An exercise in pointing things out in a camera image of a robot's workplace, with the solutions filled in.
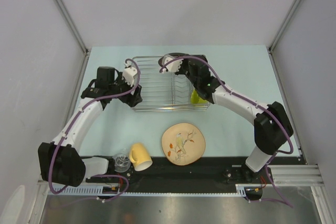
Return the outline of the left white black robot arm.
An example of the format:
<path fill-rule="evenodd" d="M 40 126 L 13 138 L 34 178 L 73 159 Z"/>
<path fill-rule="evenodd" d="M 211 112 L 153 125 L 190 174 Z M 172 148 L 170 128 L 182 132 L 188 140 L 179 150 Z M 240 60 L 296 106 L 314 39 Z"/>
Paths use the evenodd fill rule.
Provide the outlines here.
<path fill-rule="evenodd" d="M 38 158 L 41 177 L 49 183 L 54 194 L 59 192 L 53 184 L 77 187 L 85 179 L 99 176 L 110 182 L 116 169 L 108 158 L 94 156 L 82 158 L 79 150 L 95 120 L 114 99 L 133 108 L 140 102 L 140 69 L 132 60 L 127 60 L 122 71 L 114 67 L 99 67 L 97 75 L 83 90 L 77 109 L 61 132 L 49 143 L 41 143 Z"/>

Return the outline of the yellow mug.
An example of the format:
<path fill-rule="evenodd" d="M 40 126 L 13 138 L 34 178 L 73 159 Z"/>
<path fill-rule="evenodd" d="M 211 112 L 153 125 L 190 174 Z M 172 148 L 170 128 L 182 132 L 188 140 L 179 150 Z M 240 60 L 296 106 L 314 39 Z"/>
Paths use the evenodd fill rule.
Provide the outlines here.
<path fill-rule="evenodd" d="M 130 147 L 129 159 L 136 172 L 148 169 L 152 164 L 152 158 L 142 143 L 135 143 Z"/>

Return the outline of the beige bird pattern plate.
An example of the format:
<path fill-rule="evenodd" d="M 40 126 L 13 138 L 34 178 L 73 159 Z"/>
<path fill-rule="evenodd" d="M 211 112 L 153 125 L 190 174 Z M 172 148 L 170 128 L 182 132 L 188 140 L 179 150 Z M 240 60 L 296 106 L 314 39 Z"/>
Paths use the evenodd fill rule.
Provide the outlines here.
<path fill-rule="evenodd" d="M 186 166 L 199 160 L 206 149 L 205 137 L 189 123 L 179 123 L 168 128 L 161 138 L 162 150 L 174 165 Z"/>

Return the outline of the chrome wire dish rack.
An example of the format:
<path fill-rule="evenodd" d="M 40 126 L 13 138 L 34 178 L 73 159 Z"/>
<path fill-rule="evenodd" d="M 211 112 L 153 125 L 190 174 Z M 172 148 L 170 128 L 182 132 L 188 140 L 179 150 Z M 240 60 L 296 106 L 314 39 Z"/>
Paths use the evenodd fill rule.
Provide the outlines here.
<path fill-rule="evenodd" d="M 137 56 L 133 60 L 141 71 L 142 102 L 133 109 L 148 111 L 191 111 L 206 110 L 209 103 L 192 103 L 194 87 L 183 75 L 159 73 L 159 56 Z"/>

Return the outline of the red rimmed beige plate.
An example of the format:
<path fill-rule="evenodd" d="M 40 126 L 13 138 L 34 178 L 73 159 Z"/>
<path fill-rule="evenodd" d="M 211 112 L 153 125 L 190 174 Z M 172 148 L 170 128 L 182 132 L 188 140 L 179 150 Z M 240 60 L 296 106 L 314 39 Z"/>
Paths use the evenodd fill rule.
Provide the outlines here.
<path fill-rule="evenodd" d="M 182 53 L 182 52 L 171 52 L 171 53 L 168 53 L 164 56 L 162 56 L 159 60 L 158 60 L 158 64 L 160 67 L 162 67 L 164 65 L 164 61 L 167 57 L 170 57 L 170 58 L 177 58 L 177 57 L 182 57 L 182 56 L 189 56 L 189 54 L 186 54 L 186 53 Z"/>

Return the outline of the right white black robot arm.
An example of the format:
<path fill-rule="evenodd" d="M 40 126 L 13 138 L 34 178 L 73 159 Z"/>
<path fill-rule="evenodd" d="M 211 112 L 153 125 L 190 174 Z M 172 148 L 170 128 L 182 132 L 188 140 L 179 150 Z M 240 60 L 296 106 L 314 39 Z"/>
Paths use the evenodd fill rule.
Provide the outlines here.
<path fill-rule="evenodd" d="M 293 153 L 293 128 L 281 103 L 261 103 L 235 91 L 220 79 L 204 55 L 181 55 L 167 70 L 186 76 L 202 99 L 223 106 L 252 124 L 255 147 L 242 169 L 245 181 L 254 183 L 259 179 L 261 169 L 278 153 Z"/>

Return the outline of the lime green bowl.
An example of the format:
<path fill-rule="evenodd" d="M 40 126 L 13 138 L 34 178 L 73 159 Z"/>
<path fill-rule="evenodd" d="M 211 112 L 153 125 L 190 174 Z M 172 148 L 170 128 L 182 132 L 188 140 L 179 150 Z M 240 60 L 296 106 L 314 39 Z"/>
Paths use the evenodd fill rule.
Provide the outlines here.
<path fill-rule="evenodd" d="M 192 94 L 191 94 L 191 104 L 193 105 L 197 105 L 197 104 L 206 104 L 208 101 L 202 99 L 196 90 L 193 90 L 192 91 Z"/>

